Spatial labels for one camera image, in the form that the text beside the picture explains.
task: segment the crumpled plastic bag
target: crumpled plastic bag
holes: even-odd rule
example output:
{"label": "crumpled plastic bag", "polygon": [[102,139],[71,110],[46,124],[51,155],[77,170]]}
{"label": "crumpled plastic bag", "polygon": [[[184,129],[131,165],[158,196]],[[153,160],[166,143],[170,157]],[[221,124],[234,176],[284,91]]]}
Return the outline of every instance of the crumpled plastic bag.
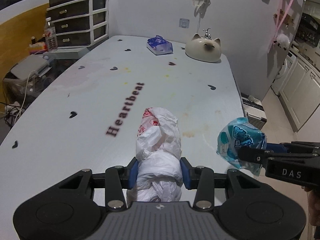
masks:
{"label": "crumpled plastic bag", "polygon": [[181,138],[178,119],[160,107],[147,108],[138,129],[139,171],[127,202],[170,202],[181,198]]}
{"label": "crumpled plastic bag", "polygon": [[263,149],[267,147],[267,137],[258,128],[249,123],[248,118],[239,117],[223,128],[218,136],[217,154],[238,169],[246,169],[259,175],[262,165],[241,161],[237,149],[243,146]]}

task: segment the white wall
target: white wall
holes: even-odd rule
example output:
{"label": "white wall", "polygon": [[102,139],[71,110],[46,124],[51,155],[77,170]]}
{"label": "white wall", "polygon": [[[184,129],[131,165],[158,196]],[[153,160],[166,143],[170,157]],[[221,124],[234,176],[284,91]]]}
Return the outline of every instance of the white wall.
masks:
{"label": "white wall", "polygon": [[[270,0],[269,4],[262,0],[211,0],[201,20],[200,30],[211,27],[212,37],[221,39],[223,53],[228,57],[240,90],[259,99],[265,96],[278,72],[274,65],[280,67],[286,56],[286,52],[277,47],[269,59],[267,57],[278,3],[279,0]],[[293,5],[298,12],[294,15],[296,23],[302,3],[303,0],[295,0]],[[165,39],[186,43],[197,30],[199,18],[194,16],[191,0],[110,0],[109,7],[110,37],[159,34]],[[179,28],[180,18],[190,19],[190,28]],[[294,30],[289,31],[293,38]]]}

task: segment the tissue box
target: tissue box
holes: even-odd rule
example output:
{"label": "tissue box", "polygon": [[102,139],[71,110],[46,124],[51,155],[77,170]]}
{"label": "tissue box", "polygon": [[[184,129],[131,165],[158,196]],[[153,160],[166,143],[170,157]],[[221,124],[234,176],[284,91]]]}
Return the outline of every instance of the tissue box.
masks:
{"label": "tissue box", "polygon": [[154,38],[148,39],[147,48],[150,49],[155,55],[173,53],[172,43],[166,41],[159,35]]}

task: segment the blue tissue package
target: blue tissue package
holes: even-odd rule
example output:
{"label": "blue tissue package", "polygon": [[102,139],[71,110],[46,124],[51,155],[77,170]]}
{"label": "blue tissue package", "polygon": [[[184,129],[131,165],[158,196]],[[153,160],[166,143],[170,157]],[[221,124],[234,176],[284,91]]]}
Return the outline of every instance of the blue tissue package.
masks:
{"label": "blue tissue package", "polygon": [[267,138],[258,128],[249,124],[248,118],[239,117],[223,128],[218,136],[217,154],[238,169],[246,169],[259,175],[262,165],[248,163],[238,159],[237,149],[243,146],[263,149],[267,147]]}
{"label": "blue tissue package", "polygon": [[148,39],[147,48],[150,49],[155,55],[173,53],[172,43],[166,41],[159,35],[154,38]]}

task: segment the screw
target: screw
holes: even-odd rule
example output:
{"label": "screw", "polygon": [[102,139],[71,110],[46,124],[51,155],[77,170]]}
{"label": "screw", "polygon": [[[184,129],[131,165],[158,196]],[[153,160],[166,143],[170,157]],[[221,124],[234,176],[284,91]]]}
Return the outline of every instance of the screw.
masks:
{"label": "screw", "polygon": [[111,200],[108,202],[108,206],[114,209],[121,208],[123,205],[124,203],[121,200]]}
{"label": "screw", "polygon": [[207,200],[200,200],[196,203],[196,206],[201,209],[208,209],[208,208],[211,208],[212,203]]}

